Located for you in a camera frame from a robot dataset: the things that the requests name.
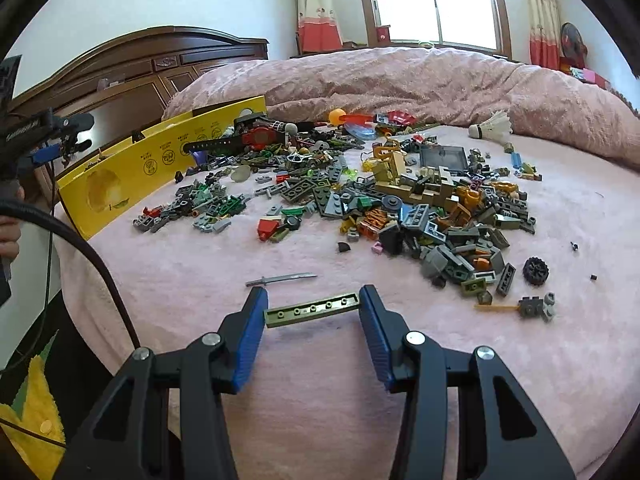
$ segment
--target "human hand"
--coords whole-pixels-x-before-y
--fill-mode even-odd
[[[24,200],[24,190],[18,189],[16,194],[18,200]],[[20,221],[17,218],[0,216],[0,256],[9,258],[11,261],[20,252],[18,240],[20,239]]]

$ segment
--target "window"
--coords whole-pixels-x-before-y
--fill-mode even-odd
[[[378,44],[375,27],[389,25],[395,44],[430,41],[511,56],[504,0],[363,0],[363,6],[369,43]]]

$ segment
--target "cable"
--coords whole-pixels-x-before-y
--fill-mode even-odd
[[[49,176],[53,168],[49,168],[47,166],[47,170],[49,170]],[[52,188],[51,188],[51,216],[53,216],[55,203],[56,203],[56,181],[52,179]],[[47,286],[44,292],[44,307],[42,309],[42,318],[40,319],[40,325],[38,327],[38,333],[36,337],[33,339],[33,343],[29,347],[29,349],[15,362],[10,366],[2,368],[0,370],[0,377],[2,374],[10,372],[11,370],[15,370],[18,366],[20,366],[26,359],[28,359],[34,352],[40,338],[42,337],[42,333],[44,332],[44,325],[47,319],[47,307],[49,306],[49,287],[51,284],[51,253],[53,250],[53,233],[49,231],[49,256],[47,257]]]
[[[14,430],[21,431],[24,434],[32,436],[33,438],[37,438],[39,440],[43,440],[44,442],[49,442],[50,444],[53,444],[54,446],[66,447],[66,445],[63,442],[59,442],[57,440],[52,440],[50,438],[47,438],[46,436],[42,436],[42,435],[39,435],[37,433],[33,433],[33,431],[29,431],[26,428],[21,428],[17,424],[9,422],[8,420],[5,420],[4,418],[1,418],[1,417],[0,417],[0,424],[4,424],[5,426],[8,426],[9,428],[13,428]]]
[[[46,229],[47,231],[53,232],[53,234],[58,235],[60,238],[67,241],[78,251],[84,254],[84,257],[89,260],[89,262],[95,267],[95,269],[104,280],[104,283],[107,286],[107,290],[109,291],[109,293],[111,294],[111,298],[113,299],[113,303],[115,303],[116,309],[118,310],[118,313],[122,318],[122,322],[127,329],[127,333],[129,334],[129,338],[131,339],[133,347],[139,348],[140,339],[138,338],[136,329],[133,327],[133,323],[131,322],[131,318],[129,317],[127,308],[125,307],[124,302],[120,297],[118,287],[113,281],[111,273],[109,272],[109,269],[107,269],[107,266],[104,264],[104,261],[100,256],[98,256],[98,253],[95,252],[94,248],[91,247],[91,245],[89,245],[80,235],[78,235],[78,233],[73,231],[73,229],[69,228],[67,225],[63,224],[60,220],[52,218],[51,216],[43,213],[41,210],[37,209],[34,206],[18,202],[17,200],[0,199],[0,215],[17,218],[25,222],[30,222],[39,227],[42,227],[43,229]]]

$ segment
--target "curtain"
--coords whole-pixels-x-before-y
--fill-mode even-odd
[[[342,48],[333,0],[298,0],[298,44],[301,52]]]
[[[531,62],[560,69],[560,17],[556,0],[529,1],[529,50]]]

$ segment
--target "pink blanket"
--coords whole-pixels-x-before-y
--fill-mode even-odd
[[[509,165],[500,146],[470,139],[465,130],[441,126],[430,133],[443,144],[491,152],[492,164]],[[376,256],[366,240],[338,254],[336,242],[344,240],[339,221],[316,215],[283,242],[262,243],[255,232],[257,221],[280,203],[277,197],[252,199],[219,235],[201,234],[187,219],[156,234],[136,232],[131,221],[144,206],[172,200],[176,186],[169,183],[90,242],[114,275],[142,343],[156,352],[181,348],[215,330],[225,314],[244,302],[247,280],[296,271],[319,275],[268,286],[271,306],[373,283],[386,306],[401,312],[411,329],[444,347],[472,351],[480,344],[492,346],[538,407],[574,469],[582,471],[616,443],[640,400],[640,177],[546,140],[515,137],[514,143],[544,180],[518,181],[529,193],[537,233],[506,232],[511,247],[504,251],[505,260],[518,273],[508,297],[499,303],[553,291],[558,316],[550,324],[520,320],[516,314],[476,312],[459,288],[449,284],[435,290],[415,260]],[[359,168],[359,152],[347,152],[346,158]],[[224,183],[231,194],[255,187],[253,179],[236,184],[226,178]],[[64,218],[60,209],[57,215]],[[577,252],[570,241],[578,244]],[[69,313],[114,372],[132,347],[113,303],[80,254],[58,239],[56,249]],[[527,285],[521,276],[530,256],[550,267],[540,288]],[[596,282],[591,274],[598,276]],[[453,442],[457,417],[453,394],[450,398]],[[251,380],[238,396],[224,399],[240,478],[388,478],[403,402],[403,395],[385,393],[376,381],[356,312],[266,330]],[[171,421],[176,427],[177,399]],[[447,479],[455,478],[455,453],[451,446]]]
[[[352,50],[212,70],[176,94],[165,118],[208,104],[264,95],[285,121],[394,109],[469,126],[507,110],[517,134],[562,142],[640,168],[640,121],[610,92],[539,66],[475,52]]]

